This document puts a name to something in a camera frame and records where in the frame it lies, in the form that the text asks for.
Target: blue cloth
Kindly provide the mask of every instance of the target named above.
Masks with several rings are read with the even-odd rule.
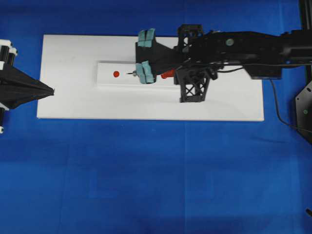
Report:
[[[296,0],[11,0],[0,15],[15,66],[37,79],[43,34],[300,28]],[[293,122],[304,68],[275,83]],[[37,102],[20,106],[0,136],[0,233],[311,233],[312,146],[277,120],[268,81],[263,94],[264,122],[37,119]]]

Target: white board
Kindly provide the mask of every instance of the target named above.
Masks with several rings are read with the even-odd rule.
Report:
[[[206,101],[179,103],[172,78],[141,85],[136,37],[44,35],[40,80],[55,95],[38,101],[38,118],[263,121],[262,81],[244,70],[210,82]],[[177,38],[156,38],[168,47]],[[120,76],[113,76],[118,70]]]

